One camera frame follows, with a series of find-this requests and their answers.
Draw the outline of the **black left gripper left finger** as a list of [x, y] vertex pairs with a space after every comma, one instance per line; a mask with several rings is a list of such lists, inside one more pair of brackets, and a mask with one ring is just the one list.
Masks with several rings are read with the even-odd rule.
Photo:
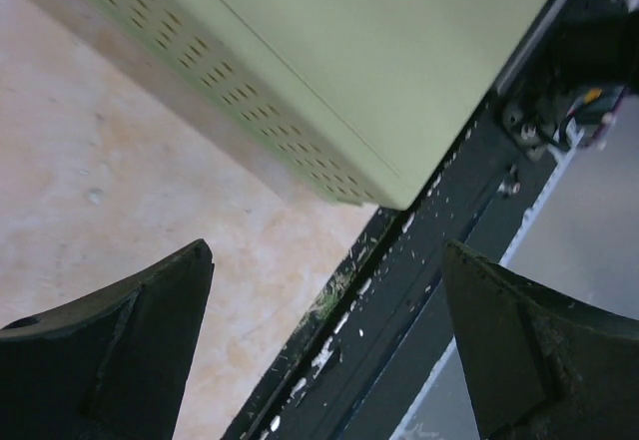
[[213, 273], [198, 239], [2, 327], [2, 438], [172, 438]]

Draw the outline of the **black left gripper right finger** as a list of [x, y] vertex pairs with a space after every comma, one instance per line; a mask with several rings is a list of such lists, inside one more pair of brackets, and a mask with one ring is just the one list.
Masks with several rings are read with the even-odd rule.
[[638, 322], [450, 240], [446, 300], [483, 439], [635, 439]]

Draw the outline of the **pale green perforated basket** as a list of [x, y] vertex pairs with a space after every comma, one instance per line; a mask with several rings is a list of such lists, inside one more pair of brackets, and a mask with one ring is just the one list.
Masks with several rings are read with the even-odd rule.
[[323, 197], [403, 210], [548, 0], [88, 0]]

